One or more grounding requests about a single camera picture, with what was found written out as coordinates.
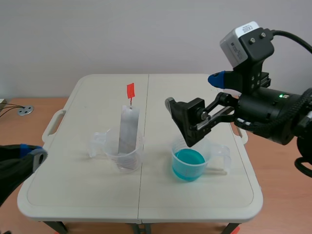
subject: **red tag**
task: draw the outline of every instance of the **red tag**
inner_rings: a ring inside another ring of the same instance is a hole
[[[135,97],[135,84],[132,83],[132,84],[128,84],[127,85],[127,95],[128,95],[128,99],[129,98],[133,98]]]

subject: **measuring cup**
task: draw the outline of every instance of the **measuring cup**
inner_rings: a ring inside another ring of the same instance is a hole
[[[199,178],[214,157],[223,158],[223,171],[230,172],[230,149],[226,146],[213,144],[207,138],[203,138],[189,148],[182,136],[172,144],[172,170],[179,178],[186,181]]]
[[[128,154],[118,153],[119,126],[111,128],[105,133],[94,133],[90,141],[89,155],[95,157],[102,150],[112,161],[112,165],[120,172],[132,172],[142,164],[143,136],[137,131],[136,149]]]

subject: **black cable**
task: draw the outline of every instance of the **black cable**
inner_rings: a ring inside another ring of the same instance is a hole
[[[302,163],[304,162],[308,162],[308,161],[303,157],[299,157],[295,160],[294,165],[300,172],[312,178],[312,170],[302,165]]]
[[[271,30],[271,32],[272,32],[273,36],[283,36],[283,37],[287,37],[287,38],[297,42],[298,44],[303,46],[306,50],[308,50],[312,54],[312,46],[310,46],[306,41],[304,41],[300,37],[296,36],[295,34],[285,32],[285,31],[280,31],[280,30]]]
[[[13,106],[3,107],[3,108],[0,108],[0,110],[7,109],[7,108],[13,108]]]
[[[21,107],[21,108],[25,108],[24,106],[16,105],[16,104],[11,104],[11,103],[4,103],[4,105],[19,106],[19,107]]]
[[[4,112],[2,115],[0,115],[0,117],[3,116],[5,113],[7,113],[7,112],[9,112],[10,110],[15,109],[15,108],[20,108],[20,107],[19,107],[19,106],[11,107],[11,109],[9,109],[9,110],[7,110],[6,112]]]

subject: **blue cap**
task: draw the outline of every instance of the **blue cap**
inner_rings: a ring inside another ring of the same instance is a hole
[[[222,71],[208,76],[208,82],[213,87],[224,89],[224,73],[225,71]]]

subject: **screw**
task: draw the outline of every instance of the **screw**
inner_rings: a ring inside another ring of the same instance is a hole
[[[201,113],[200,118],[201,120],[205,120],[206,118],[208,118],[208,113],[204,111],[203,113]]]
[[[254,39],[254,38],[250,38],[249,44],[251,45],[251,44],[253,44],[253,43],[255,43],[255,39]]]
[[[261,33],[261,34],[260,34],[260,38],[261,38],[261,39],[263,39],[263,38],[265,38],[265,37],[266,37],[265,33]]]

